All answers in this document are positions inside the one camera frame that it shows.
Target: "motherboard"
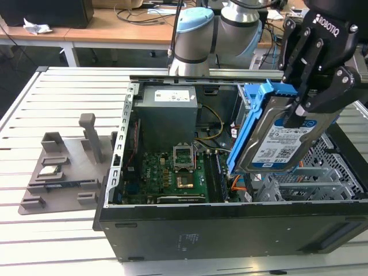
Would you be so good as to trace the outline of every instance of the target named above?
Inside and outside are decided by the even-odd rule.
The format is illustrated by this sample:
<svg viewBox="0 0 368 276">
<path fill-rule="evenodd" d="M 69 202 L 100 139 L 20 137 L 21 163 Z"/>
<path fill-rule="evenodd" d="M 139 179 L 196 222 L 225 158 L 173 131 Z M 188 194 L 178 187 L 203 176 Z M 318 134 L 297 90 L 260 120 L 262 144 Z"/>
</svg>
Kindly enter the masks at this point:
<svg viewBox="0 0 368 276">
<path fill-rule="evenodd" d="M 228 200 L 227 153 L 193 152 L 188 145 L 173 152 L 143 153 L 137 179 L 124 181 L 122 204 L 208 203 Z"/>
</svg>

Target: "hard drive label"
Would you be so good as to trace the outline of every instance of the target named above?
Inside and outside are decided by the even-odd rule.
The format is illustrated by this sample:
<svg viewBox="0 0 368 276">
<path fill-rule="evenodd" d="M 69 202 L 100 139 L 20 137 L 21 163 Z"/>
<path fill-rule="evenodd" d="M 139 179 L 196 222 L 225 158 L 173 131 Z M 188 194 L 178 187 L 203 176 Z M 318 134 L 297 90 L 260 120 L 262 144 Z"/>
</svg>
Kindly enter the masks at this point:
<svg viewBox="0 0 368 276">
<path fill-rule="evenodd" d="M 311 132 L 316 125 L 315 120 L 305 120 L 300 128 L 284 128 L 283 119 L 278 119 L 254 156 L 253 165 L 271 168 L 287 163 L 300 147 L 300 138 Z"/>
</svg>

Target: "hard drive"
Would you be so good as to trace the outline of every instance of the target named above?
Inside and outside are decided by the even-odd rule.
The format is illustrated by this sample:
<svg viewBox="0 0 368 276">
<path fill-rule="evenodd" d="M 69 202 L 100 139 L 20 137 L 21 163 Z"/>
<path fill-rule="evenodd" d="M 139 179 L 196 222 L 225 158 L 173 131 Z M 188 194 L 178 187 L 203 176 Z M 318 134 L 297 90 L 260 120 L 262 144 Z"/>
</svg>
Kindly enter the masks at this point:
<svg viewBox="0 0 368 276">
<path fill-rule="evenodd" d="M 251 111 L 227 161 L 234 174 L 292 171 L 340 113 L 306 114 L 302 127 L 284 128 L 283 120 L 297 95 L 292 85 L 267 81 L 245 85 L 244 92 L 251 100 Z"/>
</svg>

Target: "gray floor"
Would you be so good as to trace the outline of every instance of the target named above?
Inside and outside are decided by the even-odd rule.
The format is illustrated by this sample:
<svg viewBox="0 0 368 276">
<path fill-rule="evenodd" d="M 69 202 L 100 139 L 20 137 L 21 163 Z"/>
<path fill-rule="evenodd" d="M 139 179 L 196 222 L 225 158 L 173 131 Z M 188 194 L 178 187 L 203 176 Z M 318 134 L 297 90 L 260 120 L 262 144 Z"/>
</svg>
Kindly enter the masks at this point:
<svg viewBox="0 0 368 276">
<path fill-rule="evenodd" d="M 60 48 L 52 47 L 22 47 L 26 54 L 37 66 L 67 66 L 66 62 L 60 61 Z M 17 98 L 29 78 L 37 68 L 18 48 L 13 47 L 14 57 L 5 58 L 0 52 L 0 118 L 6 113 L 10 105 Z M 77 54 L 82 67 L 146 67 L 165 68 L 167 62 L 166 51 L 155 51 L 156 57 L 150 57 L 147 50 L 118 50 L 118 62 L 113 63 L 109 49 L 95 49 L 98 57 L 96 63 L 93 62 L 93 55 L 90 49 L 77 49 Z M 211 68 L 218 66 L 214 62 L 214 55 L 209 57 Z M 248 68 L 250 57 L 234 57 L 220 55 L 221 68 Z M 269 64 L 265 63 L 262 68 L 267 69 Z"/>
</svg>

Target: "power supply label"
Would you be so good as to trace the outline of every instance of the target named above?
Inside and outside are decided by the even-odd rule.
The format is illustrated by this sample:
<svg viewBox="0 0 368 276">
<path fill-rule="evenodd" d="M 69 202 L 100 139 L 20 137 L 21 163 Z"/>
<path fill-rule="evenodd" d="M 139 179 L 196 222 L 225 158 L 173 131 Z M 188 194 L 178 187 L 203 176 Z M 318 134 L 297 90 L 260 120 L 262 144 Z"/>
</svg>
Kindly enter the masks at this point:
<svg viewBox="0 0 368 276">
<path fill-rule="evenodd" d="M 157 90 L 155 102 L 190 102 L 189 90 Z"/>
<path fill-rule="evenodd" d="M 300 138 L 311 132 L 316 125 L 317 121 L 315 120 L 305 120 L 300 128 L 284 128 L 283 119 L 278 119 L 270 128 L 254 156 L 253 166 L 260 168 L 282 167 L 299 149 Z"/>
</svg>

